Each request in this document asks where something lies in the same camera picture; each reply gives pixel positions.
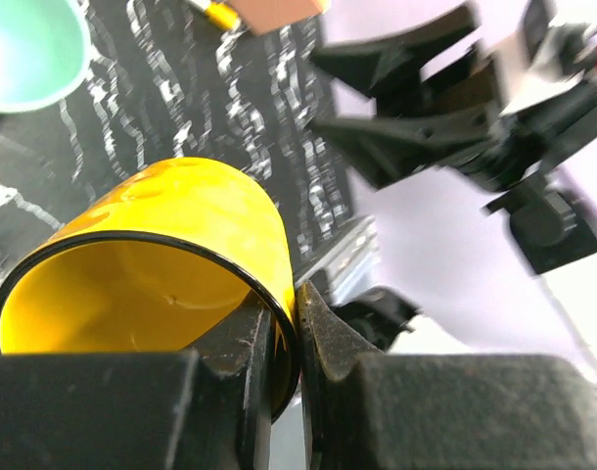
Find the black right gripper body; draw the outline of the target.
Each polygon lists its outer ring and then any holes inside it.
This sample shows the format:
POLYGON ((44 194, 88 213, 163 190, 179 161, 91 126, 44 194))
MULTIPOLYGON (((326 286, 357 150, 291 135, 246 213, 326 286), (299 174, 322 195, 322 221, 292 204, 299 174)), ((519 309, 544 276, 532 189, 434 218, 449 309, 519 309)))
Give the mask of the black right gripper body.
POLYGON ((466 129, 486 135, 482 142, 417 164, 417 172, 449 167, 485 191, 507 191, 529 171, 549 171, 597 137, 597 83, 591 78, 551 97, 508 108, 498 56, 482 58, 471 48, 416 81, 417 116, 441 117, 456 135, 466 129))

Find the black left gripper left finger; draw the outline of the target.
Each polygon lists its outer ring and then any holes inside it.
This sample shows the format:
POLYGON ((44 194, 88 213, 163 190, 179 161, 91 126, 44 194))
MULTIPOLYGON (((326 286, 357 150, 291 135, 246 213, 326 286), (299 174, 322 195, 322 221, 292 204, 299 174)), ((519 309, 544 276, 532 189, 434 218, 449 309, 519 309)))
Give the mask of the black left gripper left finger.
POLYGON ((264 469, 273 347, 248 297, 181 352, 0 355, 0 469, 264 469))

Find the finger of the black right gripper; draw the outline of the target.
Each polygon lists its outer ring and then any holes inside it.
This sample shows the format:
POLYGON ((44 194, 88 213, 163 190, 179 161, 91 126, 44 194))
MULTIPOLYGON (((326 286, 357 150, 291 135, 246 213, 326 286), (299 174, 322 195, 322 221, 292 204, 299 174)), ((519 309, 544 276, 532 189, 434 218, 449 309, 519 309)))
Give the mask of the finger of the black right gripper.
POLYGON ((493 116, 466 110, 432 117, 315 117, 307 128, 339 151, 373 188, 494 144, 493 116))
POLYGON ((466 2, 398 34, 317 47, 309 60, 355 91, 377 98, 391 93, 405 80, 415 80, 428 61, 477 27, 476 12, 466 2))

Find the yellow mug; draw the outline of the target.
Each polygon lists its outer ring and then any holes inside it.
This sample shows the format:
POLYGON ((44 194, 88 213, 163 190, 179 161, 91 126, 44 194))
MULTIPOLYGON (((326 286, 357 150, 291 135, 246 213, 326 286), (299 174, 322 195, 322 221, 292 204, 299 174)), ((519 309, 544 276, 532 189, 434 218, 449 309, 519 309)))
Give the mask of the yellow mug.
POLYGON ((249 295, 271 310, 271 408, 299 377, 284 222, 264 189, 219 161, 157 162, 27 255, 0 286, 0 353, 171 352, 249 295))

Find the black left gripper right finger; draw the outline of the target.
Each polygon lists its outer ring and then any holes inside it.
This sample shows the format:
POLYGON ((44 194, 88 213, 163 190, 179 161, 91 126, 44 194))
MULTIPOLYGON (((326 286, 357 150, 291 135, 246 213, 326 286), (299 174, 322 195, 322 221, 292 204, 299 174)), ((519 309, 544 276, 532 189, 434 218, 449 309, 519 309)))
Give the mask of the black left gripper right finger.
POLYGON ((374 348, 316 288, 297 292, 311 469, 597 469, 597 400, 539 354, 374 348))

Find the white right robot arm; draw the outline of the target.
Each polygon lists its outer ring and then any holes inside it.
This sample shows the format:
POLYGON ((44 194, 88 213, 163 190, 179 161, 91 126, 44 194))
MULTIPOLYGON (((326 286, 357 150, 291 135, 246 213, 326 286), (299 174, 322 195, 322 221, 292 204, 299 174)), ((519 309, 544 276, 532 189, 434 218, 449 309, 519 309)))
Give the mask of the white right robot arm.
POLYGON ((311 63, 376 103, 371 118, 316 117, 309 128, 375 189, 433 166, 494 195, 532 270, 544 274, 597 253, 597 230, 550 173, 597 138, 597 22, 565 22, 531 1, 520 23, 529 74, 544 87, 510 110, 493 54, 471 46, 429 77, 423 67, 472 34, 470 3, 396 35, 327 45, 311 63))

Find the teal green cup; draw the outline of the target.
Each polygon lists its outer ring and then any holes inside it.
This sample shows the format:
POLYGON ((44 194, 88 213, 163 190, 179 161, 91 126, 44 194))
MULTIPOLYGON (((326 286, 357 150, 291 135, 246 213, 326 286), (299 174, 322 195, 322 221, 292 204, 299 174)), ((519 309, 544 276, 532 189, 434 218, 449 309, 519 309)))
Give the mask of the teal green cup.
POLYGON ((75 1, 0 1, 0 115, 66 98, 90 64, 88 23, 75 1))

